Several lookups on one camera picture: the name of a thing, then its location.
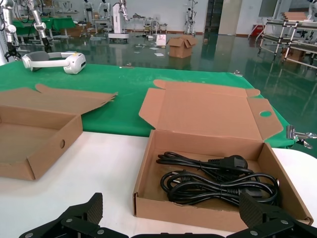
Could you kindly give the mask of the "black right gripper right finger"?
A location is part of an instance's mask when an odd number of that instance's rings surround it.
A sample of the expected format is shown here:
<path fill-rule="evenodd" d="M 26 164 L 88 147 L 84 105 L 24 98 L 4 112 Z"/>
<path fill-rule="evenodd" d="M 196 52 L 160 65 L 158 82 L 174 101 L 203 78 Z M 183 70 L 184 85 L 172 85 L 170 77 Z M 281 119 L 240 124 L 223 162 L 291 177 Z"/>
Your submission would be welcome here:
<path fill-rule="evenodd" d="M 240 194 L 239 214 L 248 227 L 230 238 L 315 238 L 317 229 L 297 221 L 278 206 L 256 201 Z"/>

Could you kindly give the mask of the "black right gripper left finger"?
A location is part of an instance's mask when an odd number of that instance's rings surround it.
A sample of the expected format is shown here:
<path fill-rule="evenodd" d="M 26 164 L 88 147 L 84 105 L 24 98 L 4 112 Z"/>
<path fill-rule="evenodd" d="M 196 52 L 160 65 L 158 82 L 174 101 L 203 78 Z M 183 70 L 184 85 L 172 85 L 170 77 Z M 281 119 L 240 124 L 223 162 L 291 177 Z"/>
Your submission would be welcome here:
<path fill-rule="evenodd" d="M 103 217 L 103 195 L 96 192 L 88 202 L 68 207 L 58 218 L 29 230 L 21 238 L 94 238 Z"/>

